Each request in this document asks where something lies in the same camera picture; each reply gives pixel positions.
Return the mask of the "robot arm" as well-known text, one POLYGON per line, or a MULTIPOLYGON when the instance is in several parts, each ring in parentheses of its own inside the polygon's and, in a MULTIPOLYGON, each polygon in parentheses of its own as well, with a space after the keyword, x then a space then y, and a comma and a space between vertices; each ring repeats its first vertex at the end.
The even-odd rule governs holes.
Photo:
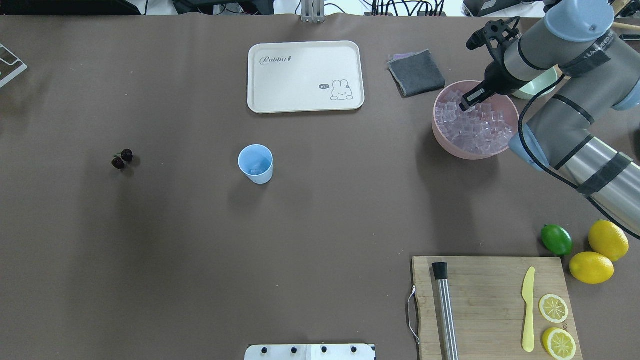
POLYGON ((487 22, 466 47, 486 46, 493 61, 461 108, 513 94, 558 67, 567 82, 530 119, 519 118, 509 148, 638 238, 639 166, 589 130, 608 111, 639 105, 640 57, 611 29, 615 16, 608 0, 562 0, 524 34, 518 17, 487 22))

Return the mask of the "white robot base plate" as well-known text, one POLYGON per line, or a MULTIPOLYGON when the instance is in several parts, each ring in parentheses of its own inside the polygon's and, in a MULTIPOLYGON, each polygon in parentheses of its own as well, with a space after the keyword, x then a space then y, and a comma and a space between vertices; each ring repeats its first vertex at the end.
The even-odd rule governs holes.
POLYGON ((254 344, 245 360, 376 360, 374 345, 366 343, 254 344))

